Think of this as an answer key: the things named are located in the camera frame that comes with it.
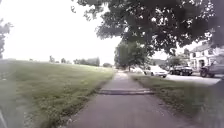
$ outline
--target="car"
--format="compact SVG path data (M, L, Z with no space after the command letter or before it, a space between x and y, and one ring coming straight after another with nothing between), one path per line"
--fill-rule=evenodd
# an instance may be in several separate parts
M139 67L131 67L130 71L132 73L144 74L144 71L141 68L139 68Z
M171 75L191 76L193 69L189 66L174 66L169 72Z
M168 72L166 70L163 70L159 66L148 66L146 70L144 70L145 75L151 75L151 76L161 76L163 78L166 78Z
M224 74L224 64L212 64L210 66L204 66L200 69L201 77L215 77L216 74Z

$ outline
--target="window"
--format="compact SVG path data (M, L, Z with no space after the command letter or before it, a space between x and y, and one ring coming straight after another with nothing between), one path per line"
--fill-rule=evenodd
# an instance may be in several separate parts
M213 55L213 49L209 49L209 50L208 50L208 54L209 54L209 55Z
M193 53L193 57L196 57L196 53L195 52Z

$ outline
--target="concrete sidewalk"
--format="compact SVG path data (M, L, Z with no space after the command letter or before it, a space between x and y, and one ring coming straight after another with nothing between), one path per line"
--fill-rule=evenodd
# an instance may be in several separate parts
M102 89L137 90L142 87L124 73L117 73ZM150 95L97 95L67 128L196 128L174 117Z

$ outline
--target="overcast sky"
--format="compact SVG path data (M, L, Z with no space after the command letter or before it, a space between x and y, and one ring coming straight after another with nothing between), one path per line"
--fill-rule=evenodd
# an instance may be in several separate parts
M72 4L71 0L3 0L0 18L14 26L6 39L4 58L100 57L101 63L114 63L114 50L121 39L97 38L95 28L102 19L88 22L83 17L86 8L76 5L77 13L72 13ZM158 52L154 58L166 59L166 54Z

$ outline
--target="house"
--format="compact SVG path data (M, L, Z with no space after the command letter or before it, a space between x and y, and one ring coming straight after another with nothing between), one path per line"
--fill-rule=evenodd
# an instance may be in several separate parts
M211 48L209 43L203 43L190 51L190 66L195 70L199 70L200 67L214 63L223 53L224 47Z

